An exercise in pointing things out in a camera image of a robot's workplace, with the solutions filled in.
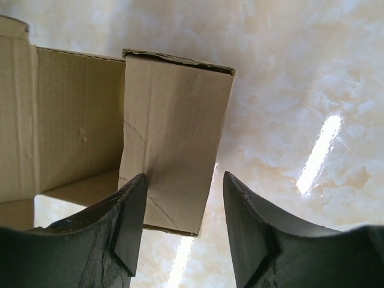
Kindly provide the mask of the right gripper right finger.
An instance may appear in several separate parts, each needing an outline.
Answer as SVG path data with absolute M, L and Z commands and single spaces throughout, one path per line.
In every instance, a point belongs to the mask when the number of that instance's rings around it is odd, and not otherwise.
M 238 287 L 382 287 L 383 227 L 337 231 L 301 219 L 223 176 Z

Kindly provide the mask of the brown cardboard express box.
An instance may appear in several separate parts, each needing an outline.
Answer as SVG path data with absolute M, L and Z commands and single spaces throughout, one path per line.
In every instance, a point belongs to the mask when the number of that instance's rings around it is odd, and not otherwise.
M 1 225 L 31 229 L 38 195 L 91 206 L 138 173 L 147 229 L 198 236 L 236 70 L 125 49 L 38 47 L 1 17 Z

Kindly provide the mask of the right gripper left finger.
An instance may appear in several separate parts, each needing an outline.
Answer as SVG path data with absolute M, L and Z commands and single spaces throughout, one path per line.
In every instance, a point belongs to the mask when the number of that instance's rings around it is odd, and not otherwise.
M 129 287 L 137 271 L 148 182 L 46 228 L 1 227 L 1 287 Z

